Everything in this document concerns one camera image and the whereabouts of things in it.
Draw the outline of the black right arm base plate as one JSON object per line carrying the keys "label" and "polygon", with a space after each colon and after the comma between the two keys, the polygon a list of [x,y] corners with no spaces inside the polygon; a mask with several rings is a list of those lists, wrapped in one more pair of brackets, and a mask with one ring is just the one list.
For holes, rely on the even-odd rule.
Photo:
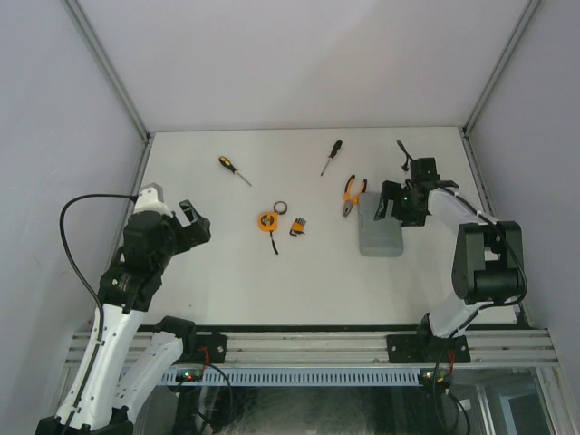
{"label": "black right arm base plate", "polygon": [[420,338],[415,334],[390,334],[386,336],[390,363],[470,363],[467,338]]}

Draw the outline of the grey plastic tool case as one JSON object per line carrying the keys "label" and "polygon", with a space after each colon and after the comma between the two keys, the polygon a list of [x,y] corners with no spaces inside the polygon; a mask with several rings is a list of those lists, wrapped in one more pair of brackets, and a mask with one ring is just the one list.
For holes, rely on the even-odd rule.
{"label": "grey plastic tool case", "polygon": [[401,223],[394,217],[375,220],[380,194],[366,192],[358,205],[359,252],[365,257],[398,257],[404,250]]}

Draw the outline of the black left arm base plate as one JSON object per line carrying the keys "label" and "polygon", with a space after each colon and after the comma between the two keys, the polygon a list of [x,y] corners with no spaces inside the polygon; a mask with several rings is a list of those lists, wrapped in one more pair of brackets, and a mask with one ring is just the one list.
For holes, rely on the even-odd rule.
{"label": "black left arm base plate", "polygon": [[227,337],[221,333],[203,333],[183,341],[182,355],[178,363],[219,364],[227,354]]}

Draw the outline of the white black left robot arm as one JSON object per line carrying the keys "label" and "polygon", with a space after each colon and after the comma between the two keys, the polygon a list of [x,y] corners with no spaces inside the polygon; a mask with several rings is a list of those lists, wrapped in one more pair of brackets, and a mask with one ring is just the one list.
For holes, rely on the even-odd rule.
{"label": "white black left robot arm", "polygon": [[131,434],[166,370],[198,353],[196,325],[166,316],[138,361],[123,369],[169,261],[211,238],[209,220],[187,200],[179,203],[186,226],[158,198],[139,194],[131,201],[135,209],[123,229],[123,244],[99,288],[90,292],[96,319],[81,365],[58,411],[39,421],[38,434]]}

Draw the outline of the orange black pliers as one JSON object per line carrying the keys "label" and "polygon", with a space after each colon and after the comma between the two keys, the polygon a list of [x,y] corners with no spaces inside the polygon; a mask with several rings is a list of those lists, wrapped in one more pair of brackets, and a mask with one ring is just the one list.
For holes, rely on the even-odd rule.
{"label": "orange black pliers", "polygon": [[348,181],[345,184],[344,193],[343,193],[343,208],[342,208],[342,216],[347,218],[353,210],[353,207],[357,205],[360,201],[360,196],[366,192],[367,189],[367,179],[362,180],[361,187],[356,190],[354,193],[351,192],[353,184],[355,182],[355,175],[352,174]]}

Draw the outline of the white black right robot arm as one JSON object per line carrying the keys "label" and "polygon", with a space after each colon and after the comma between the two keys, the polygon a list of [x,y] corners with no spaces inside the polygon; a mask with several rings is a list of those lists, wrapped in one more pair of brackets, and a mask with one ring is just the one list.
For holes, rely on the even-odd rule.
{"label": "white black right robot arm", "polygon": [[476,208],[450,180],[385,181],[375,220],[394,218],[403,227],[422,227],[436,218],[456,236],[452,294],[421,319],[418,355],[435,362],[492,308],[520,305],[527,295],[521,226]]}

